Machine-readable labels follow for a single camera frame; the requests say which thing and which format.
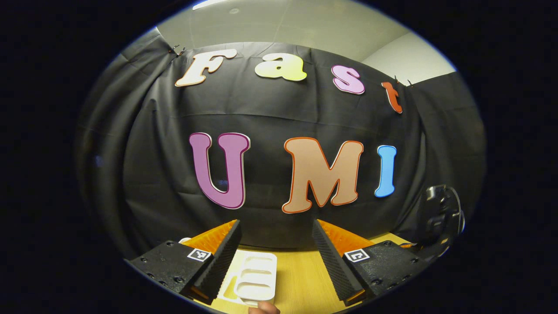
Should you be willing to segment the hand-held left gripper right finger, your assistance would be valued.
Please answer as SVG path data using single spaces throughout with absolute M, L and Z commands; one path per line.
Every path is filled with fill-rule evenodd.
M 373 242 L 321 219 L 312 236 L 345 306 L 388 294 L 430 265 L 393 241 Z

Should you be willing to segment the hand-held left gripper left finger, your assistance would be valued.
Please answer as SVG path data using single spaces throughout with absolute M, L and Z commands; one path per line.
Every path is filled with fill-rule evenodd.
M 242 238 L 234 219 L 183 243 L 167 240 L 126 263 L 150 280 L 192 300 L 217 298 Z

